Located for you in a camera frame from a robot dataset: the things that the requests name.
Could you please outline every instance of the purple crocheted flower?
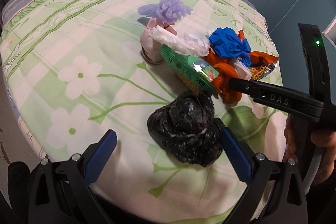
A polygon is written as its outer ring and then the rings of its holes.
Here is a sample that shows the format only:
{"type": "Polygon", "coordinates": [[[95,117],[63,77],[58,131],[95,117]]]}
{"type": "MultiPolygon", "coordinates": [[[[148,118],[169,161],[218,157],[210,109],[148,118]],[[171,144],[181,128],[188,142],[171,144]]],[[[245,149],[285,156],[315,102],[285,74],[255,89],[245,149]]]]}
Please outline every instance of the purple crocheted flower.
{"type": "Polygon", "coordinates": [[[146,17],[158,17],[169,25],[181,20],[193,9],[184,5],[182,0],[161,0],[158,4],[147,4],[139,7],[138,13],[146,17]]]}

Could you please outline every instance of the finger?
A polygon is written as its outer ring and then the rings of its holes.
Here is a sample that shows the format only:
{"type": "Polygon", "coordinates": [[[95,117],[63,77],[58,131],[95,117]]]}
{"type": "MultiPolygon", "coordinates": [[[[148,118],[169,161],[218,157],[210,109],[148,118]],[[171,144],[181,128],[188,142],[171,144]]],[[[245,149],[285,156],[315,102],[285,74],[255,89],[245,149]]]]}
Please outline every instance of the finger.
{"type": "Polygon", "coordinates": [[[293,129],[288,130],[288,148],[293,154],[296,153],[295,134],[293,129]]]}
{"type": "Polygon", "coordinates": [[[285,135],[286,142],[288,143],[288,129],[287,128],[285,128],[285,130],[283,131],[283,134],[285,135]]]}
{"type": "Polygon", "coordinates": [[[298,157],[294,153],[292,153],[290,149],[286,150],[286,158],[287,158],[286,160],[292,158],[295,160],[295,162],[298,162],[298,157]]]}
{"type": "Polygon", "coordinates": [[[292,129],[293,128],[293,122],[292,122],[292,116],[289,115],[286,119],[286,128],[292,129]]]}
{"type": "Polygon", "coordinates": [[[318,147],[336,147],[336,132],[330,129],[316,130],[310,139],[318,147]]]}
{"type": "Polygon", "coordinates": [[[323,155],[320,167],[313,180],[314,185],[321,184],[331,176],[335,168],[335,159],[336,159],[336,149],[327,148],[323,155]]]}

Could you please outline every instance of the bed sheet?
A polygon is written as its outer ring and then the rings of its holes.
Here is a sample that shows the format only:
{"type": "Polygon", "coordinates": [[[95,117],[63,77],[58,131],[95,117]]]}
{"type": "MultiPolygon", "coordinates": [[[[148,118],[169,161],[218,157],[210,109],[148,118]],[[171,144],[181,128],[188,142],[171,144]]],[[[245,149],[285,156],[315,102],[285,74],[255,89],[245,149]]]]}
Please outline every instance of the bed sheet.
{"type": "MultiPolygon", "coordinates": [[[[33,0],[1,36],[8,94],[21,130],[53,160],[82,153],[109,128],[117,132],[117,148],[93,189],[118,207],[160,223],[221,223],[246,188],[225,153],[207,168],[181,164],[147,131],[149,115],[186,89],[167,65],[151,66],[140,54],[144,25],[137,8],[157,1],[33,0]]],[[[252,50],[278,55],[265,19],[246,2],[183,2],[194,11],[177,23],[177,32],[243,29],[252,50]]],[[[281,85],[280,68],[263,81],[281,85]]],[[[284,113],[245,95],[232,108],[213,100],[216,117],[239,140],[282,159],[284,113]]]]}

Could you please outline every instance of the black plastic bag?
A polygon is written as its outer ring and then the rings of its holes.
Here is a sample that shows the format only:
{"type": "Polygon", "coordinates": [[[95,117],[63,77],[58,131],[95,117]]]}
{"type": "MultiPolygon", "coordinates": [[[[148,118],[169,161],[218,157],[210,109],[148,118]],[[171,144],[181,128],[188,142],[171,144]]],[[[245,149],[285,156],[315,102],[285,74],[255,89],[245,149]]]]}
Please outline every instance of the black plastic bag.
{"type": "Polygon", "coordinates": [[[225,126],[214,114],[211,94],[187,91],[150,115],[148,131],[180,162],[209,166],[223,151],[219,132],[225,126]]]}

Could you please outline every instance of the snack package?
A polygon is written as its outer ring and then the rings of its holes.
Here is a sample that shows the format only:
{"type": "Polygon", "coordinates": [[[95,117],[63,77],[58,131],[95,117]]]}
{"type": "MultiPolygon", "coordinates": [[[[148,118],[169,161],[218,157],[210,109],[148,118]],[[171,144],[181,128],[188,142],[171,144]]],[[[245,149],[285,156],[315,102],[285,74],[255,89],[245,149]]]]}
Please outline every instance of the snack package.
{"type": "Polygon", "coordinates": [[[216,94],[216,88],[211,82],[218,77],[219,73],[205,60],[195,57],[178,54],[167,45],[163,45],[161,54],[167,64],[174,70],[181,80],[187,84],[194,85],[192,90],[205,90],[209,93],[216,94]]]}
{"type": "Polygon", "coordinates": [[[276,67],[279,58],[265,52],[254,51],[249,53],[251,57],[250,71],[252,80],[261,80],[269,75],[276,67]]]}
{"type": "Polygon", "coordinates": [[[147,126],[152,138],[180,162],[206,167],[223,151],[219,133],[225,125],[215,118],[211,94],[204,91],[182,93],[150,115],[147,126]]]}

